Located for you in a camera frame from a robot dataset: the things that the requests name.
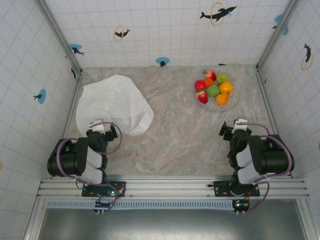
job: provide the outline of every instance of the green apple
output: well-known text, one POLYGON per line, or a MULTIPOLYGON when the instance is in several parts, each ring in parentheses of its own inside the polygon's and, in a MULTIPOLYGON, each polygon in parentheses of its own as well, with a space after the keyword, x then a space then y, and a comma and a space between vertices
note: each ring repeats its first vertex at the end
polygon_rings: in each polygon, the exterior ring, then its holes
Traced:
POLYGON ((218 84, 222 84, 226 81, 228 81, 228 74, 224 73, 220 73, 218 75, 218 77, 216 78, 216 81, 218 82, 218 84))
POLYGON ((219 91, 219 87, 215 84, 209 86, 207 89, 206 89, 206 94, 209 96, 209 97, 215 97, 217 96, 218 94, 220 93, 219 91))

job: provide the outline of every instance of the gray floor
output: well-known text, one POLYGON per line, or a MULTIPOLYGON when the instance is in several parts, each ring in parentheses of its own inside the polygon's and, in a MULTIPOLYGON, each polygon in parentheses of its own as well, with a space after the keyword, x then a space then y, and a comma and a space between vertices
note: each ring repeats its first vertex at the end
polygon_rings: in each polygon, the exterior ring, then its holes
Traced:
POLYGON ((304 240, 294 200, 267 200, 248 215, 219 210, 49 209, 40 240, 304 240))
MULTIPOLYGON (((254 66, 188 67, 115 67, 87 69, 82 86, 115 74, 132 79, 154 112, 149 129, 142 135, 125 135, 120 149, 108 156, 107 174, 207 176, 230 175, 233 169, 227 158, 229 144, 219 136, 222 124, 234 119, 267 125, 270 122, 259 89, 254 66), (203 79, 203 69, 212 68, 217 75, 228 73, 238 87, 237 104, 224 112, 201 106, 195 97, 194 82, 203 79)), ((251 127, 254 135, 265 134, 251 127)), ((81 137, 73 112, 68 137, 81 137)), ((119 139, 109 144, 109 151, 119 139)))

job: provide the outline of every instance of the marble floor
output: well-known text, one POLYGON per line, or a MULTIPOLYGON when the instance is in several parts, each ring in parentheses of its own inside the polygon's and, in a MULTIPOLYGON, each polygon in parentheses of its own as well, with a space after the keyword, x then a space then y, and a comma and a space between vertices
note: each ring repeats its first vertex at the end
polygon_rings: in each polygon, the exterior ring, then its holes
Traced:
MULTIPOLYGON (((179 67, 115 67, 86 69, 82 86, 113 75, 132 79, 154 112, 149 129, 142 135, 123 136, 120 149, 108 156, 107 174, 205 176, 230 175, 227 154, 229 144, 219 136, 224 121, 247 119, 266 125, 270 121, 255 75, 254 66, 179 66, 179 67), (202 79, 203 69, 216 74, 228 73, 229 81, 238 86, 237 104, 224 112, 201 106, 195 98, 194 82, 202 79)), ((76 125, 76 109, 72 113, 67 137, 81 137, 76 125)), ((250 127, 252 134, 265 133, 250 127)), ((108 145, 111 151, 119 139, 108 145)))

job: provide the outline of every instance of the vent grille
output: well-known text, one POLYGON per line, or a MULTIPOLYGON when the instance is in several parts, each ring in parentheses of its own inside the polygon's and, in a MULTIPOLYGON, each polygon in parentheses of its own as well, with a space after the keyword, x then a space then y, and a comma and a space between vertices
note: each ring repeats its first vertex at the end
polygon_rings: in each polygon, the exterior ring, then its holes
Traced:
MULTIPOLYGON (((48 209, 98 209, 95 208, 96 200, 92 199, 51 199, 47 202, 48 209)), ((216 209, 233 210, 232 200, 130 200, 118 199, 113 210, 133 210, 133 209, 216 209)))

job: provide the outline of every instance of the yellow ring sticker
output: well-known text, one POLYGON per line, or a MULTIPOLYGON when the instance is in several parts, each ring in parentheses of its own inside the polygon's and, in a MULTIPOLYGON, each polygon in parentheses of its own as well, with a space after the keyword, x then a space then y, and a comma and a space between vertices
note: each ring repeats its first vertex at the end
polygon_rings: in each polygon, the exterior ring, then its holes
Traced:
POLYGON ((220 26, 220 25, 224 22, 224 20, 225 20, 225 17, 223 17, 223 18, 222 18, 222 21, 221 21, 219 24, 215 24, 215 23, 212 21, 212 12, 213 12, 213 10, 214 10, 215 5, 217 5, 217 4, 220 4, 222 7, 224 6, 221 2, 217 1, 217 2, 215 2, 215 3, 212 5, 212 7, 211 7, 210 20, 211 20, 212 26, 215 26, 215 27, 220 26))
POLYGON ((120 42, 122 40, 122 38, 124 37, 124 34, 125 34, 125 28, 124 26, 120 25, 118 26, 115 30, 114 30, 114 33, 113 33, 113 39, 116 41, 116 42, 120 42), (119 40, 116 39, 116 31, 119 29, 119 28, 122 28, 122 34, 121 34, 121 38, 119 40))
POLYGON ((67 70, 68 70, 68 73, 71 74, 71 64, 70 62, 68 62, 68 65, 67 65, 67 70))
POLYGON ((301 69, 303 71, 307 71, 309 70, 309 68, 311 68, 312 64, 314 64, 314 55, 312 53, 310 53, 311 57, 312 57, 312 60, 311 60, 311 63, 310 63, 310 66, 308 66, 307 68, 304 68, 304 61, 305 59, 307 58, 307 56, 305 55, 303 58, 302 58, 302 61, 301 61, 301 69))

